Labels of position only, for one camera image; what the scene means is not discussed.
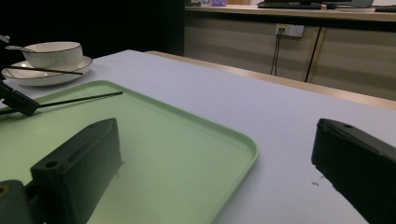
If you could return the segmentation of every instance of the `power cord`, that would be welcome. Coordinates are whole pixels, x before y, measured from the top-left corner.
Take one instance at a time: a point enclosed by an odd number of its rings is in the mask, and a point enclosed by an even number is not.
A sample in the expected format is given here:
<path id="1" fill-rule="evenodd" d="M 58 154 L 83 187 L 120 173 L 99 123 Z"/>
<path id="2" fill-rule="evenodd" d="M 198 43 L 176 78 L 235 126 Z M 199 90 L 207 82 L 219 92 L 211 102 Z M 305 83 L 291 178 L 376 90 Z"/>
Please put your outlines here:
<path id="1" fill-rule="evenodd" d="M 274 52 L 274 58 L 271 66 L 271 75 L 273 74 L 274 66 L 275 66 L 275 73 L 274 76 L 276 76 L 276 69 L 277 69 L 277 55 L 279 54 L 279 45 L 280 45 L 280 37 L 282 36 L 282 33 L 285 31 L 284 28 L 280 28 L 277 31 L 276 35 L 276 45 L 275 45 L 275 52 Z"/>

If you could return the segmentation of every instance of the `table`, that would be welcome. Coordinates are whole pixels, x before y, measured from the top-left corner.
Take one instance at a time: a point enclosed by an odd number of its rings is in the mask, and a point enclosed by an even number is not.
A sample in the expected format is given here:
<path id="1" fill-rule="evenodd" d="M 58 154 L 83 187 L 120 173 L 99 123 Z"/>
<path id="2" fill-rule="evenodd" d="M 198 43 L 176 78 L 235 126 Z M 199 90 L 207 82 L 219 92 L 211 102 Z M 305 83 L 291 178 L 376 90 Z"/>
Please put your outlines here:
<path id="1" fill-rule="evenodd" d="M 133 50 L 94 59 L 89 73 L 61 86 L 6 83 L 36 98 L 103 79 L 256 142 L 260 157 L 215 223 L 367 223 L 312 165 L 316 125 L 336 119 L 396 146 L 396 102 Z"/>
<path id="2" fill-rule="evenodd" d="M 378 13 L 374 9 L 339 8 L 336 10 L 300 10 L 257 8 L 228 5 L 226 7 L 186 7 L 186 16 L 231 21 L 256 21 L 299 24 L 353 30 L 396 32 L 396 14 Z"/>

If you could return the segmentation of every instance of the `chopstick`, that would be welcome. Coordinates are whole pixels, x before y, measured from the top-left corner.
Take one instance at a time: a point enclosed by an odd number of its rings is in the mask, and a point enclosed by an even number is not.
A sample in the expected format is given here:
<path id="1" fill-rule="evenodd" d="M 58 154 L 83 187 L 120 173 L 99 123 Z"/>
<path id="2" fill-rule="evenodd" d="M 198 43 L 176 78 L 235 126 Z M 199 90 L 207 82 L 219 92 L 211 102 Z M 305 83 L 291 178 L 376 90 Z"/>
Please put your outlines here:
<path id="1" fill-rule="evenodd" d="M 66 101 L 60 101 L 60 102 L 55 102 L 55 103 L 43 104 L 43 105 L 40 105 L 38 108 L 43 108 L 43 107 L 48 107 L 48 106 L 53 106 L 53 105 L 65 105 L 65 104 L 70 104 L 70 103 L 75 103 L 75 102 L 80 102 L 80 101 L 92 100 L 92 99 L 97 99 L 97 98 L 105 98 L 105 97 L 116 96 L 116 95 L 121 95 L 121 94 L 122 94 L 122 91 L 115 91 L 115 92 L 101 94 L 101 95 L 94 95 L 94 96 L 77 98 L 77 99 L 73 99 L 73 100 L 66 100 Z M 18 110 L 9 109 L 9 110 L 0 111 L 0 115 L 12 114 L 15 112 L 18 112 Z"/>
<path id="2" fill-rule="evenodd" d="M 68 71 L 61 71 L 61 70 L 52 70 L 46 68 L 31 68 L 31 67 L 19 67 L 13 65 L 0 65 L 0 68 L 11 68 L 11 69 L 20 69 L 20 70 L 28 70 L 28 71 L 38 71 L 38 72 L 54 72 L 54 73 L 67 73 L 72 75 L 84 75 L 80 72 L 68 72 Z"/>

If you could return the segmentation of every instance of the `electrical outlet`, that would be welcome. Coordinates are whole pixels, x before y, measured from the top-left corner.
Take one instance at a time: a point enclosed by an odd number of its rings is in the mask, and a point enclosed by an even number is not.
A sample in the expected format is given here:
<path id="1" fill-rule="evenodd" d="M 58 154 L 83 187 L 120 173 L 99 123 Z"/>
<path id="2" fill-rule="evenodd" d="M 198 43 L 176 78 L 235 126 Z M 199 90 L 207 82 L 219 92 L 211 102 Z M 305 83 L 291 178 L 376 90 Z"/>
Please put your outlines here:
<path id="1" fill-rule="evenodd" d="M 304 32 L 304 26 L 303 25 L 291 25 L 289 27 L 288 35 L 289 36 L 301 37 L 301 36 L 303 36 L 303 32 Z"/>
<path id="2" fill-rule="evenodd" d="M 289 28 L 290 28 L 290 25 L 288 25 L 288 24 L 277 23 L 276 24 L 276 28 L 275 28 L 275 34 L 278 35 L 279 34 L 279 30 L 283 29 L 281 34 L 282 35 L 289 35 Z"/>

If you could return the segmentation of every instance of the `black backdrop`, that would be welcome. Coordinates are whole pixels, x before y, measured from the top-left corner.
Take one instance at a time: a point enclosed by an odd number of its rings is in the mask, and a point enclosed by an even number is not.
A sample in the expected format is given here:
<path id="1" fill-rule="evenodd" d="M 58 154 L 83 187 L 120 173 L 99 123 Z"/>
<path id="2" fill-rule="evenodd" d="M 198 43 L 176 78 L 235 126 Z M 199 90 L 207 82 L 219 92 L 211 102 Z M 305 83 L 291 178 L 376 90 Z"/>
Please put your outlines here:
<path id="1" fill-rule="evenodd" d="M 3 1 L 0 63 L 24 61 L 5 45 L 77 41 L 92 58 L 125 49 L 158 50 L 183 55 L 183 0 L 11 0 Z"/>

